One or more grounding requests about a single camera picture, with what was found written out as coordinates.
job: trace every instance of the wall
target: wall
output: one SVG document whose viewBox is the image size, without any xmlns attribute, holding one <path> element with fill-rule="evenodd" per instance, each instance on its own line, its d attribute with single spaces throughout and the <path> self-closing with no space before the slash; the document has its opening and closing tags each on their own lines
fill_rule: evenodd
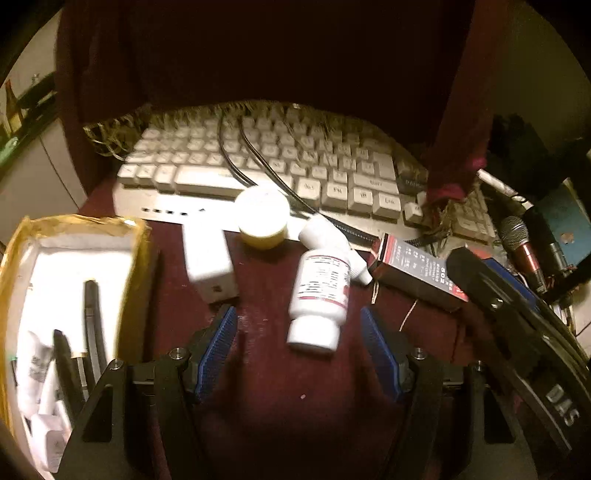
<svg viewBox="0 0 591 480">
<path fill-rule="evenodd" d="M 495 109 L 532 123 L 552 151 L 591 129 L 591 83 L 551 24 L 517 2 L 498 77 Z"/>
</svg>

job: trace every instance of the white tube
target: white tube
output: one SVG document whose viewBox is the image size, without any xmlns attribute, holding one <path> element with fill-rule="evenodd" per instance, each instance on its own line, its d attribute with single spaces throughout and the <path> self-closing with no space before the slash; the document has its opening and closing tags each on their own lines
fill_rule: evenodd
<svg viewBox="0 0 591 480">
<path fill-rule="evenodd" d="M 17 358 L 17 403 L 22 414 L 30 419 L 39 410 L 41 389 L 51 361 L 51 347 L 27 331 Z"/>
<path fill-rule="evenodd" d="M 41 398 L 39 400 L 40 415 L 53 415 L 53 411 L 56 407 L 57 389 L 56 361 L 52 360 L 49 364 L 49 368 L 47 369 L 45 383 L 41 389 Z"/>
<path fill-rule="evenodd" d="M 298 238 L 308 249 L 315 248 L 339 248 L 348 252 L 351 278 L 368 285 L 372 276 L 368 272 L 367 264 L 363 257 L 352 249 L 347 237 L 324 215 L 317 213 L 306 222 Z"/>
</svg>

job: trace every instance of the white keyboard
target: white keyboard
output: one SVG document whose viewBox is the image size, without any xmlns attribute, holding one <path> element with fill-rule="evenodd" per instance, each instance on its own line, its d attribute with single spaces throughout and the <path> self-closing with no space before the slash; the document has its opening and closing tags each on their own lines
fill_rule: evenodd
<svg viewBox="0 0 591 480">
<path fill-rule="evenodd" d="M 245 135 L 281 179 L 323 213 L 376 236 L 419 236 L 425 226 L 425 169 L 367 122 L 342 116 L 314 121 L 306 112 L 275 106 L 244 116 Z M 113 193 L 117 214 L 185 223 L 192 212 L 207 209 L 225 230 L 237 231 L 232 201 L 245 186 L 226 168 L 218 128 L 215 117 L 147 128 L 119 169 Z M 233 163 L 257 184 L 279 188 L 242 144 L 236 120 L 230 117 L 221 128 Z M 454 232 L 489 242 L 495 234 L 478 194 L 478 209 L 458 210 Z M 305 219 L 292 217 L 291 239 L 297 239 Z"/>
</svg>

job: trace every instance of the pill bottle label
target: pill bottle label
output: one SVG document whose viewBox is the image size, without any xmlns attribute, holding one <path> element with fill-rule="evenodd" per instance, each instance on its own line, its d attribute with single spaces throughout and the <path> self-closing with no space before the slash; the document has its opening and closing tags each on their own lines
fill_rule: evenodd
<svg viewBox="0 0 591 480">
<path fill-rule="evenodd" d="M 349 301 L 349 266 L 329 255 L 312 255 L 302 266 L 299 300 L 324 300 L 347 308 Z"/>
</svg>

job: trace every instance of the cardboard box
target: cardboard box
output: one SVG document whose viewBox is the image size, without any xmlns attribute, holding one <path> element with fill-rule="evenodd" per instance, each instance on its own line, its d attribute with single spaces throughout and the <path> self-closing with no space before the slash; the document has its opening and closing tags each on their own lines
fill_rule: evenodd
<svg viewBox="0 0 591 480">
<path fill-rule="evenodd" d="M 445 260 L 385 233 L 370 252 L 368 270 L 373 278 L 448 312 L 468 297 L 447 276 Z"/>
</svg>

